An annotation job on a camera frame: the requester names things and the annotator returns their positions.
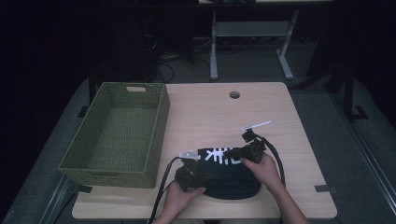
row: person's right hand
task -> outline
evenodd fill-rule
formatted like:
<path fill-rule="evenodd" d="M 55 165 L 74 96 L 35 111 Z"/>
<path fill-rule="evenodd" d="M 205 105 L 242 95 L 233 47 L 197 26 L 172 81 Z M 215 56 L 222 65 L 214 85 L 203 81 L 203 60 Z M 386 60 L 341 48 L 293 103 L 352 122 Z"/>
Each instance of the person's right hand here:
<path fill-rule="evenodd" d="M 240 161 L 244 163 L 246 167 L 253 172 L 256 178 L 270 191 L 279 187 L 279 184 L 282 185 L 274 159 L 265 152 L 263 153 L 262 161 L 259 164 L 245 158 L 241 158 Z"/>

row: person's left hand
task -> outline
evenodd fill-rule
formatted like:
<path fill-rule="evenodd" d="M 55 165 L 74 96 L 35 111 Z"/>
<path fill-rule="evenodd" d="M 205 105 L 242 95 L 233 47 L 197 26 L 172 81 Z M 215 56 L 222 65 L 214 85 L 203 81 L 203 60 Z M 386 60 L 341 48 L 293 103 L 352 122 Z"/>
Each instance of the person's left hand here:
<path fill-rule="evenodd" d="M 184 192 L 180 185 L 174 181 L 166 190 L 163 211 L 155 220 L 155 223 L 171 223 L 180 214 L 190 202 L 205 192 L 205 188 L 198 188 L 189 192 Z"/>

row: black fabric item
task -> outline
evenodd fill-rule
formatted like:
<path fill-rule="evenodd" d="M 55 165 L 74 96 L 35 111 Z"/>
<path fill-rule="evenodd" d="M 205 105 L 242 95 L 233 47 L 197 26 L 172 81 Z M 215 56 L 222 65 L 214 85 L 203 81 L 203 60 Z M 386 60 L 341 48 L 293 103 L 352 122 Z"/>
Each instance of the black fabric item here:
<path fill-rule="evenodd" d="M 222 152 L 230 148 L 202 148 L 199 169 L 201 172 L 213 173 L 218 176 L 217 185 L 206 187 L 205 195 L 224 200 L 239 200 L 256 195 L 262 183 L 241 162 L 223 159 Z"/>

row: gray floor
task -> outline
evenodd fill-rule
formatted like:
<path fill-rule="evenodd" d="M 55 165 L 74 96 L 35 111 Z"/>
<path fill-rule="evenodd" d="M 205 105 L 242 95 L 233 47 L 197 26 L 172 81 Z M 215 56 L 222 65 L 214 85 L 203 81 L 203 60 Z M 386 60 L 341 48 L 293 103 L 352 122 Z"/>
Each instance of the gray floor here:
<path fill-rule="evenodd" d="M 294 80 L 284 78 L 276 59 L 277 46 L 274 42 L 258 49 L 219 54 L 217 82 L 280 81 L 293 86 L 305 80 L 315 43 L 291 43 L 287 58 L 295 75 Z M 206 62 L 208 56 L 208 53 L 196 55 Z M 209 67 L 201 60 L 190 63 L 181 59 L 167 64 L 175 70 L 171 83 L 209 81 Z M 171 76 L 168 67 L 160 66 L 160 69 L 165 77 Z M 303 91 L 290 91 L 321 172 L 333 190 L 332 196 L 338 210 L 337 218 L 312 220 L 312 223 L 396 223 L 396 216 L 362 156 L 361 144 L 351 131 L 351 124 L 337 106 L 342 93 L 327 93 L 324 90 L 326 81 L 324 78 Z M 353 126 L 359 129 L 373 150 L 390 182 L 396 183 L 394 128 L 359 82 L 356 82 L 354 103 L 363 107 L 369 119 L 357 120 Z M 57 167 L 82 121 L 78 113 L 87 104 L 88 83 L 85 81 L 65 109 L 3 223 L 53 222 L 59 213 L 59 205 L 67 201 L 69 192 L 73 190 L 71 182 L 63 178 Z M 66 183 L 66 189 L 56 190 L 60 182 Z M 66 206 L 57 223 L 139 223 L 132 220 L 76 220 L 71 216 L 74 200 Z"/>

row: dark background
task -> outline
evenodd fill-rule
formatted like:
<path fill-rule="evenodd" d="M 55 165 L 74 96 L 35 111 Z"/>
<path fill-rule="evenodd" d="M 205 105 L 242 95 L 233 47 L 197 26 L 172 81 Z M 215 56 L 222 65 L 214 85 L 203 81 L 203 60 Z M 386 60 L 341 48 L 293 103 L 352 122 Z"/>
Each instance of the dark background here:
<path fill-rule="evenodd" d="M 87 0 L 84 5 L 97 7 L 99 2 Z M 125 1 L 114 4 L 123 6 Z M 0 2 L 0 219 L 84 79 L 95 74 L 99 83 L 150 81 L 155 76 L 158 52 L 146 51 L 148 41 L 143 33 L 160 35 L 159 43 L 164 46 L 174 44 L 175 36 L 184 36 L 177 43 L 189 49 L 194 32 L 210 32 L 203 28 L 210 27 L 207 12 L 199 17 L 159 13 L 156 18 L 169 21 L 150 26 L 142 20 L 143 12 L 87 14 L 80 7 L 74 1 Z M 316 76 L 339 62 L 353 66 L 355 77 L 394 126 L 395 11 L 396 4 L 390 1 L 335 1 L 308 72 Z M 180 17 L 186 20 L 179 22 Z M 294 38 L 318 37 L 318 17 L 323 20 L 317 11 L 302 11 Z M 179 29 L 194 26 L 195 30 Z M 189 57 L 190 52 L 181 53 Z"/>

